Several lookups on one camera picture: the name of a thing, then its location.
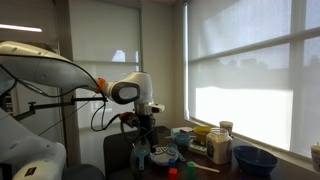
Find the bottle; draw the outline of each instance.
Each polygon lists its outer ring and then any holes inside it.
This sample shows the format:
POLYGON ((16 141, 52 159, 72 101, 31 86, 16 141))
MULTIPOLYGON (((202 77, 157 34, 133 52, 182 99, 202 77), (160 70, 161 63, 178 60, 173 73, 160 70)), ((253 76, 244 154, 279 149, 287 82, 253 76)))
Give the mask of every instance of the bottle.
POLYGON ((231 161, 232 138, 225 129, 212 128, 206 138, 207 157, 215 164, 231 161))

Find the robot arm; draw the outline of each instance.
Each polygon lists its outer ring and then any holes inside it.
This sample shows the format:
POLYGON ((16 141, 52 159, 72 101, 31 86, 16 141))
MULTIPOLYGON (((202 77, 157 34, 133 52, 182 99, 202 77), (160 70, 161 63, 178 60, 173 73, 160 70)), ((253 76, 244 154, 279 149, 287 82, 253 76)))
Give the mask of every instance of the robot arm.
MULTIPOLYGON (((135 115, 146 130, 151 128, 152 113, 164 110, 163 105, 153 102, 151 78, 147 73, 134 72, 121 81, 107 82, 93 78, 80 66, 52 52, 17 42, 0 43, 0 95, 10 90, 15 81, 25 83, 24 80, 58 88, 84 88, 118 104, 134 102, 135 115)), ((25 85, 44 93, 30 84, 25 85)), ((61 144, 34 135, 0 108, 0 163, 22 167, 15 179, 30 176, 57 179, 61 177, 65 155, 61 144)))

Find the table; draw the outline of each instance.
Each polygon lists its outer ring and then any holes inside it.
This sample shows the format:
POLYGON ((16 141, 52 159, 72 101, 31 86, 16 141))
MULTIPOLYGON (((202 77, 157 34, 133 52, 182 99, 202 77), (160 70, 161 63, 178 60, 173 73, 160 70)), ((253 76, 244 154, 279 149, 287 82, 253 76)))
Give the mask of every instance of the table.
MULTIPOLYGON (((165 127, 158 127, 157 128, 158 137, 159 137, 159 145, 158 146, 165 146, 166 144, 173 143, 172 139, 166 139, 166 136, 170 135, 170 130, 165 127)), ((238 138, 233 138, 232 142, 233 147, 238 145, 248 145, 248 143, 241 141, 238 138)), ((187 147, 179 146, 178 150, 186 159, 185 162, 181 162, 179 159, 176 161, 176 168, 178 169, 178 179, 187 180, 187 163, 189 161, 193 161, 199 165, 207 166, 210 168, 220 170, 220 173, 215 173, 207 170, 202 170, 199 168, 195 168, 195 178, 199 180, 206 180, 206 179, 223 179, 223 180, 278 180, 282 179, 280 173, 280 167, 277 165, 273 171, 270 173, 270 176, 267 177, 259 177, 250 175, 244 171, 241 171, 238 167, 238 163, 235 157, 232 155, 232 160, 228 164, 217 165, 213 163, 207 156, 194 153, 189 151, 187 147)), ((135 174, 136 179, 152 179, 152 180, 162 180, 162 179, 169 179, 169 169, 166 166, 159 166, 151 161, 149 156, 145 157, 145 169, 139 171, 138 169, 139 161, 131 154, 131 169, 135 174)))

